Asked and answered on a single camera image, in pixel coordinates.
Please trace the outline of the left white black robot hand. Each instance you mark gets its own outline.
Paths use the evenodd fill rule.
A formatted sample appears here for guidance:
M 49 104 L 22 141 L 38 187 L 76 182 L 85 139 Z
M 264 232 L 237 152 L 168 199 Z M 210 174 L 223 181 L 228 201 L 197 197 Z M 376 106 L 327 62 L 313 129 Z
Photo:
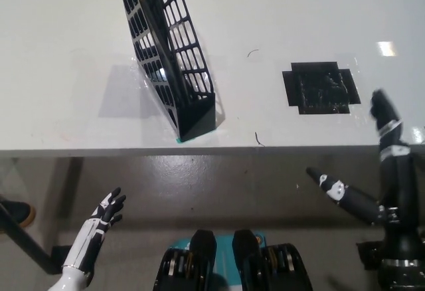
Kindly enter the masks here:
M 125 195 L 117 187 L 98 204 L 91 216 L 84 221 L 63 267 L 75 268 L 84 274 L 92 274 L 105 234 L 122 219 Z

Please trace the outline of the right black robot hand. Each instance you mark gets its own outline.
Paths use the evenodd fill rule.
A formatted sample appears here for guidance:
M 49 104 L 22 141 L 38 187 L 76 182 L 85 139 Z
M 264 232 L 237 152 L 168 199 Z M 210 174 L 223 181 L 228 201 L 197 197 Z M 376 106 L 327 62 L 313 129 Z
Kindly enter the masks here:
M 424 264 L 424 243 L 418 231 L 414 156 L 409 144 L 402 140 L 402 119 L 382 89 L 373 92 L 371 115 L 379 136 L 378 199 L 316 168 L 308 167 L 306 172 L 334 204 L 369 225 L 383 226 L 379 258 L 386 265 L 419 267 Z

